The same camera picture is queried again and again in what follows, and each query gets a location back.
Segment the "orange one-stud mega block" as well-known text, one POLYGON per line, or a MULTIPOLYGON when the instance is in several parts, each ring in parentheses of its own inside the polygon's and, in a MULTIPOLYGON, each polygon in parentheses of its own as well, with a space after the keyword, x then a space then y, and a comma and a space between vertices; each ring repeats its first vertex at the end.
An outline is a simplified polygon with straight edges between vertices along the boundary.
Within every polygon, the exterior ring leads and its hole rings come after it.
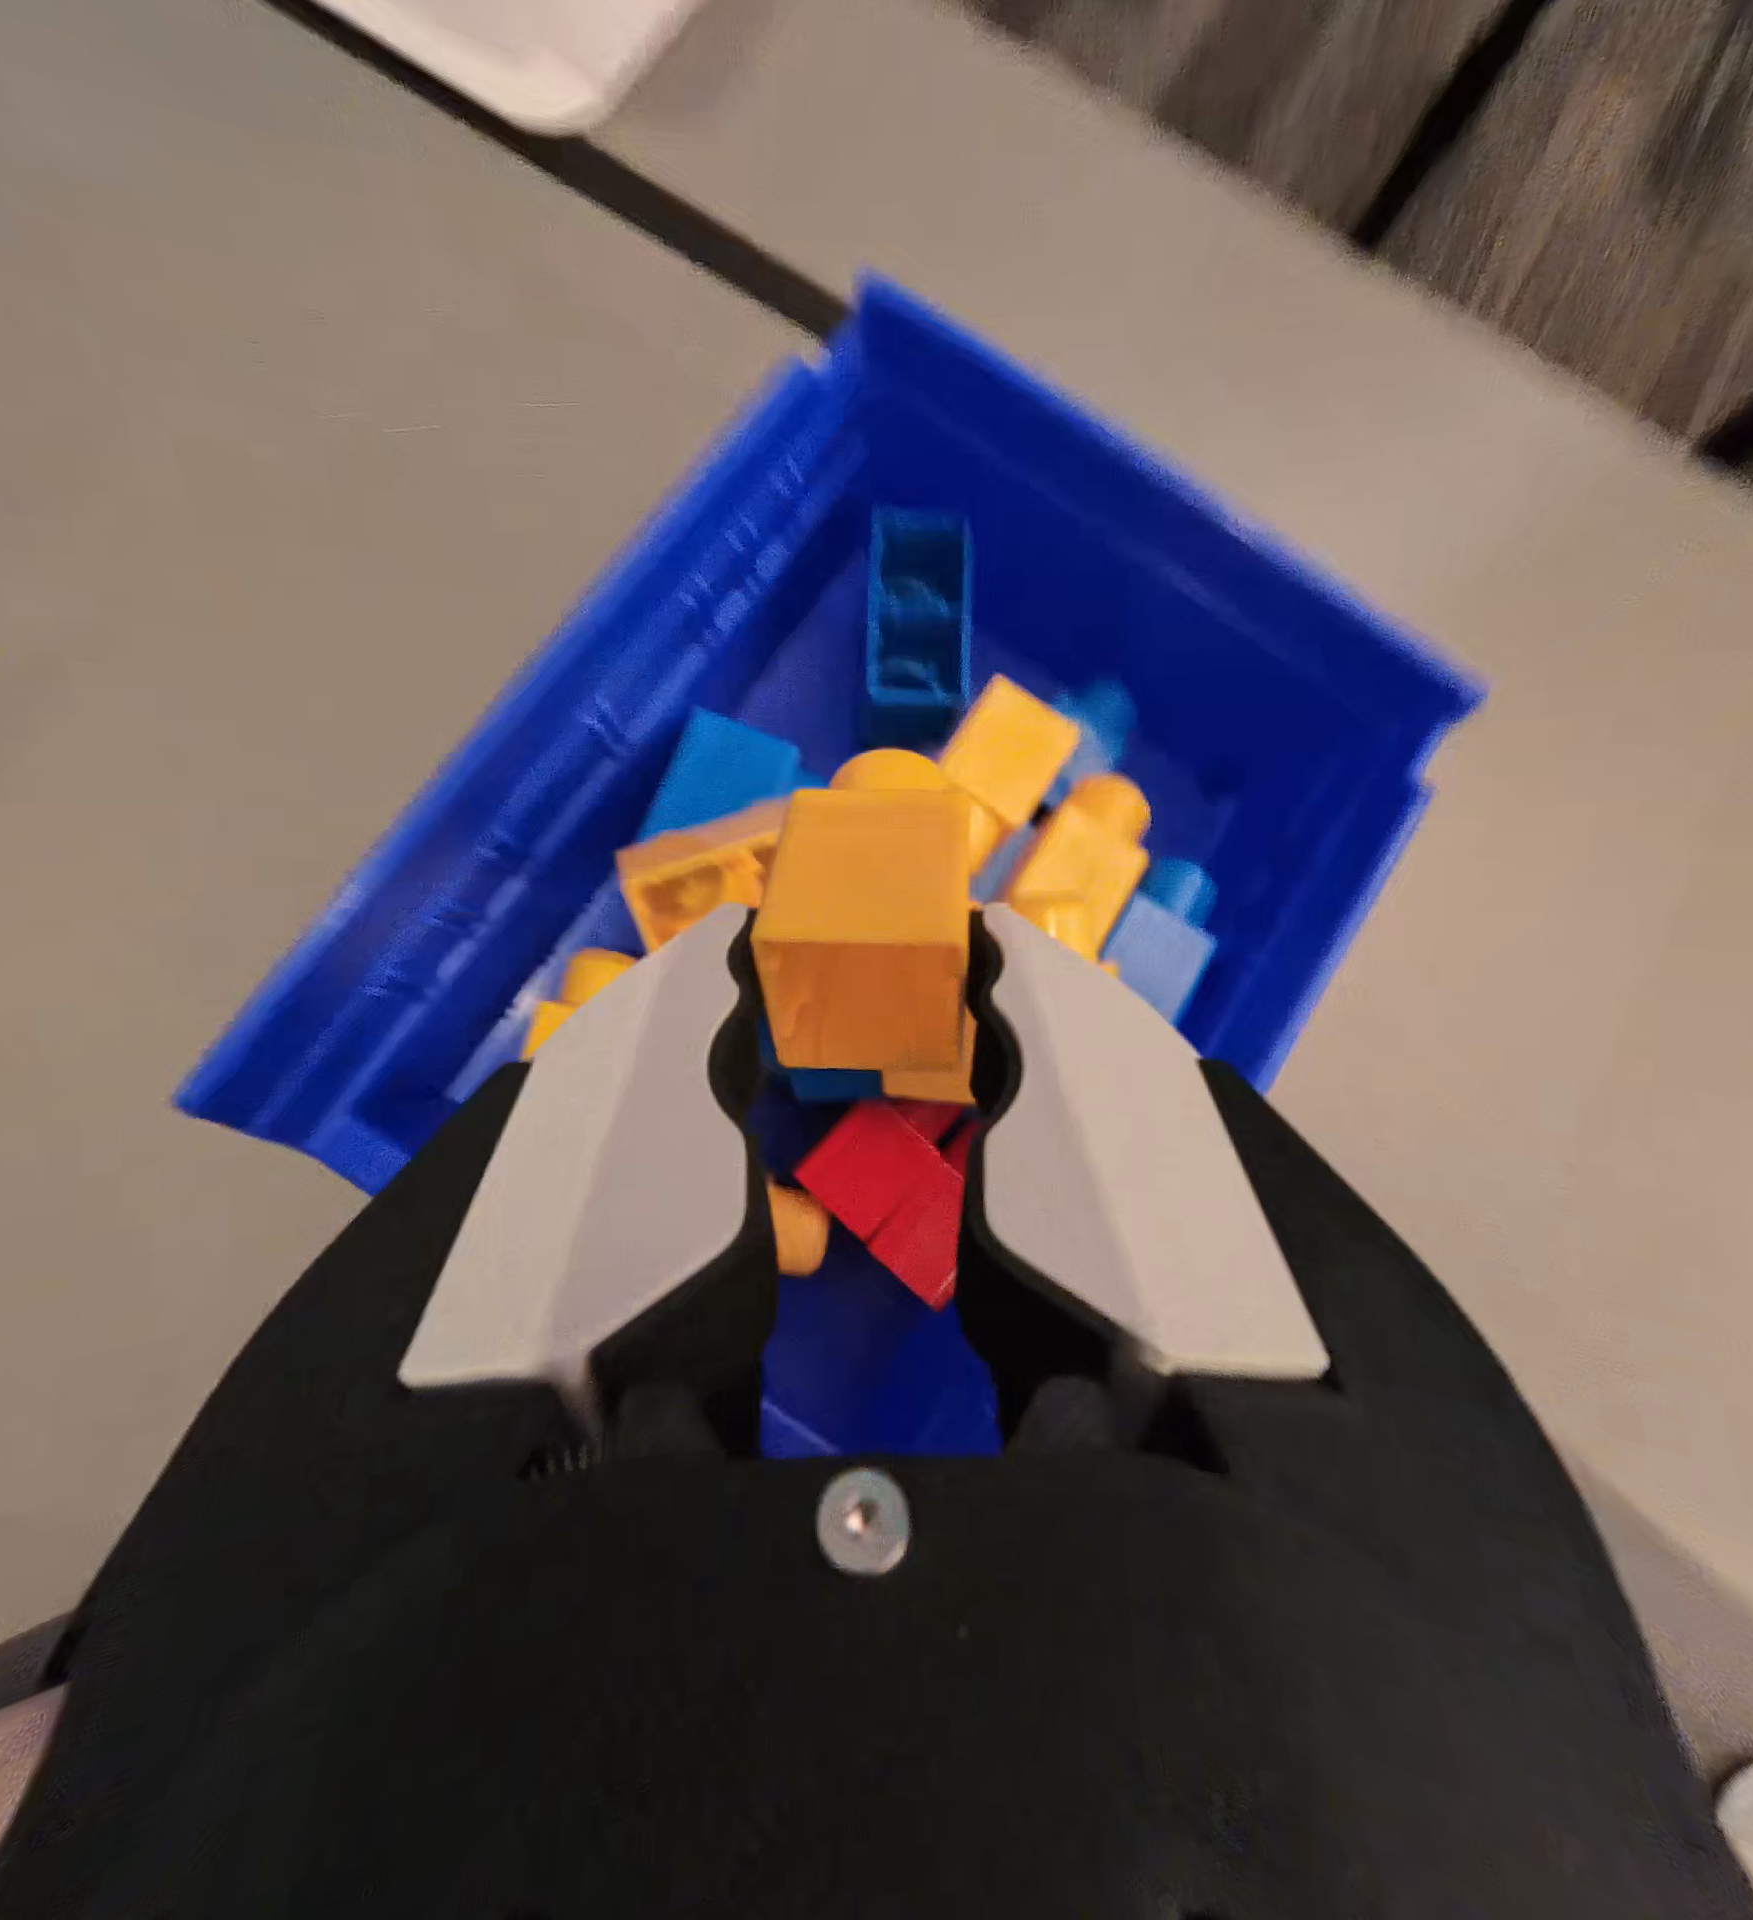
POLYGON ((876 748, 790 802, 750 955, 795 1072, 944 1072, 964 1044, 973 804, 929 755, 876 748))

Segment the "blue plastic bin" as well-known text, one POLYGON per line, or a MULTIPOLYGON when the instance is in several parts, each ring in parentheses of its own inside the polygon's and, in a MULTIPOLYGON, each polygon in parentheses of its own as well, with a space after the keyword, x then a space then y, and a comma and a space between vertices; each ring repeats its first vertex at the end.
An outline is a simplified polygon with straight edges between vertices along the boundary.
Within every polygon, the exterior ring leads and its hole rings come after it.
POLYGON ((1348 1424, 1387 1386, 1497 1379, 1442 1286, 1264 1102, 1272 1069, 1429 800, 1429 755, 1479 701, 1454 668, 1238 525, 1142 450, 871 284, 795 362, 503 691, 216 1044, 178 1106, 306 1152, 370 1199, 293 1283, 193 1426, 181 1465, 280 1444, 343 1468, 495 1485, 603 1468, 686 1420, 733 1459, 1033 1448, 1251 1471, 1251 1424, 1348 1424), (1176 1032, 1322 1335, 1318 1382, 1056 1376, 997 1388, 953 1302, 931 1310, 795 1182, 847 1106, 769 1082, 747 941, 777 1308, 734 1399, 633 1388, 572 1410, 530 1382, 410 1390, 401 1359, 540 1045, 647 950, 616 879, 692 707, 801 748, 799 790, 866 750, 938 755, 864 698, 874 507, 966 515, 970 701, 1005 675, 1076 718, 1069 776, 1148 804, 1142 850, 1201 862, 1216 950, 1176 1032), (1064 1396, 1087 1401, 1045 1414, 1064 1396))

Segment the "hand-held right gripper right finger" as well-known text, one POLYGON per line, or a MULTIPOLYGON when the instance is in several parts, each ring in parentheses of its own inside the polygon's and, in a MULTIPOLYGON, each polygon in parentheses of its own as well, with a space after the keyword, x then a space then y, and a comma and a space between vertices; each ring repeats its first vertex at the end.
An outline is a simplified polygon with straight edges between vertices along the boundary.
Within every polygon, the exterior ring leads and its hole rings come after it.
POLYGON ((977 941, 960 1325, 992 1383, 1322 1379, 1322 1335, 1199 1053, 1012 908, 987 906, 977 941))

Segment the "instruction sheet on white stand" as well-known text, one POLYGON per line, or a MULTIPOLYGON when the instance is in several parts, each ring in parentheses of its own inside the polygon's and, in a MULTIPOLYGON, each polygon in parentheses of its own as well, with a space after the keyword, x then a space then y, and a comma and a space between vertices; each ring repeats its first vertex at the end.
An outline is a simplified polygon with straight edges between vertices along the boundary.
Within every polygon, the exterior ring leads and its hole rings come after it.
POLYGON ((697 1, 325 1, 460 99, 533 134, 610 118, 698 12, 697 1))

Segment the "pile of orange mega blocks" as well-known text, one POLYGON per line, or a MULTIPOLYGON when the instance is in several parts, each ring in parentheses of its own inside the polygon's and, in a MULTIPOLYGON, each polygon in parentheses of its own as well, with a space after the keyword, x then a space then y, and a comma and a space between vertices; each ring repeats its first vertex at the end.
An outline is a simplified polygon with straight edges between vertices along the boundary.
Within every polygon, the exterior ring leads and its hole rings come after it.
MULTIPOLYGON (((932 760, 973 804, 970 906, 984 869, 1005 855, 997 895, 1100 964, 1103 943, 1144 874, 1148 804, 1122 776, 1070 778, 1083 742, 1076 718, 995 675, 932 760)), ((761 906, 796 792, 616 853, 616 879, 648 951, 720 906, 761 906)), ((883 1097, 970 1106, 975 1032, 966 1007, 959 1064, 883 1072, 883 1097)))

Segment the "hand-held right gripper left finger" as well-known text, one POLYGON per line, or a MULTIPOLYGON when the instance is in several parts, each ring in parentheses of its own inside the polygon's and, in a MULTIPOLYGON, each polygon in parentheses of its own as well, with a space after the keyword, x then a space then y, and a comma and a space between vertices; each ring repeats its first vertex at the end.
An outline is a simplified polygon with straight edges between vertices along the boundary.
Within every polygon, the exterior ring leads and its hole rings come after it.
POLYGON ((745 1134, 753 988, 726 903, 533 1055, 401 1359, 410 1390, 530 1382, 576 1412, 672 1383, 734 1399, 777 1308, 745 1134))

